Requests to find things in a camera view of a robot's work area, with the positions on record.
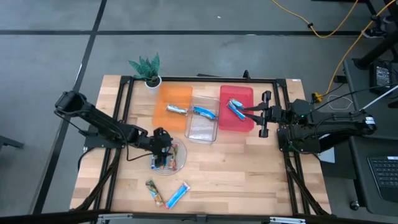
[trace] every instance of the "blue wrapper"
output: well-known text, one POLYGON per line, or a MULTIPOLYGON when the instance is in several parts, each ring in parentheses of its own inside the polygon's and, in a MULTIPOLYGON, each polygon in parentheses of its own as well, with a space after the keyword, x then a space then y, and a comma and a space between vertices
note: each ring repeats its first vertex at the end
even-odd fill
POLYGON ((191 189, 187 183, 182 183, 181 187, 174 193, 174 195, 169 199, 169 201, 166 203, 166 208, 172 209, 174 205, 182 198, 185 193, 187 193, 191 189))
POLYGON ((238 118, 241 121, 244 121, 246 116, 244 114, 242 114, 236 107, 235 105, 232 103, 232 101, 229 101, 228 104, 226 105, 232 112, 234 112, 238 118))
POLYGON ((235 100, 234 98, 229 99, 229 101, 235 105, 235 107, 239 110, 243 110, 243 104, 241 102, 239 102, 238 100, 235 100))
POLYGON ((212 119, 212 120, 217 119, 217 116, 214 113, 212 113, 210 110, 206 109, 206 108, 202 108, 202 107, 199 107, 199 106, 194 106, 193 107, 193 112, 195 112, 195 113, 197 113, 197 114, 199 114, 201 116, 204 116, 204 117, 206 117, 208 119, 212 119))

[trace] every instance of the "potted plant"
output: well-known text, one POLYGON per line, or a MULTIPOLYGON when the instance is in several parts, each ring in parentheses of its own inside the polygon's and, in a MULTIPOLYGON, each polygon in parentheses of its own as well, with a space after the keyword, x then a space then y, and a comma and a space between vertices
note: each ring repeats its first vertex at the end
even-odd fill
POLYGON ((156 54, 151 62, 148 58, 144 60, 140 56, 139 63, 133 61, 129 61, 129 63, 138 72, 138 75, 134 75, 134 78, 144 80, 149 92, 156 94, 162 83, 162 78, 158 75, 160 67, 159 54, 156 54))

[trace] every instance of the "black clamp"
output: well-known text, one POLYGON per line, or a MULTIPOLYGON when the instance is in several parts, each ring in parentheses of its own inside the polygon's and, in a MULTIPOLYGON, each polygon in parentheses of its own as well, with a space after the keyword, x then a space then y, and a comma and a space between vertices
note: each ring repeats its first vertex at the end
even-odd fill
POLYGON ((261 116, 256 116, 253 114, 246 114, 244 113, 245 116, 248 118, 252 119, 256 125, 262 126, 260 132, 259 132, 259 137, 260 138, 266 138, 268 137, 268 129, 267 129, 267 121, 269 119, 269 100, 271 99, 271 91, 265 91, 261 99, 263 102, 258 104, 257 106, 253 106, 250 108, 244 108, 243 110, 245 111, 262 111, 261 116))

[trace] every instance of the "floor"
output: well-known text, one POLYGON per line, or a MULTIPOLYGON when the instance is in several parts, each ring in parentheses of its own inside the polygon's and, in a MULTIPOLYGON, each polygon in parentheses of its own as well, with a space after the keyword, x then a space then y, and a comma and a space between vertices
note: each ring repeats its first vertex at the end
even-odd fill
MULTIPOLYGON (((163 76, 205 73, 241 77, 247 69, 252 77, 300 78, 310 99, 312 92, 322 93, 327 89, 335 66, 356 38, 339 35, 319 39, 305 32, 307 25, 300 19, 265 0, 102 2, 106 3, 102 19, 97 16, 101 0, 0 2, 0 134, 25 143, 22 150, 4 147, 0 153, 0 216, 32 211, 60 129, 60 119, 52 113, 53 105, 62 91, 79 87, 81 78, 80 91, 94 103, 104 74, 133 75, 128 60, 159 53, 163 76), (91 30, 110 31, 90 36, 91 30), (176 33, 124 35, 137 33, 113 30, 176 30, 176 33), (202 33, 184 35, 181 30, 202 33), (226 32, 209 35, 209 30, 226 32), (269 32, 227 35, 234 30, 246 31, 245 34, 251 30, 269 32)), ((324 31, 333 30, 352 5, 311 0, 278 2, 324 31)), ((372 3, 377 11, 383 7, 381 1, 372 3)), ((341 30, 360 31, 369 17, 368 7, 359 4, 341 30)), ((364 55, 379 41, 361 40, 349 57, 364 55)), ((348 87, 344 86, 336 94, 347 91, 348 87)), ((349 101, 341 101, 332 106, 344 108, 348 104, 349 101)), ((73 121, 86 126, 79 120, 73 121)), ((67 129, 43 212, 68 210, 83 141, 75 129, 67 129)), ((348 202, 356 198, 352 181, 325 178, 325 182, 335 215, 398 223, 397 217, 372 215, 365 208, 350 210, 348 202)), ((135 222, 154 223, 153 220, 135 222)))

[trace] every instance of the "white pot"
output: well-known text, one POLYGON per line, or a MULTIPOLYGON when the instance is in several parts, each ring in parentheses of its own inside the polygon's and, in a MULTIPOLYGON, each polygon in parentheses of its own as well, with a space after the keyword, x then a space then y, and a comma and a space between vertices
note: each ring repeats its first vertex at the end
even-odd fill
POLYGON ((156 95, 157 92, 159 91, 160 84, 162 84, 162 77, 159 77, 159 79, 160 79, 160 82, 155 87, 150 87, 147 85, 147 82, 145 82, 145 86, 148 88, 150 94, 156 95))

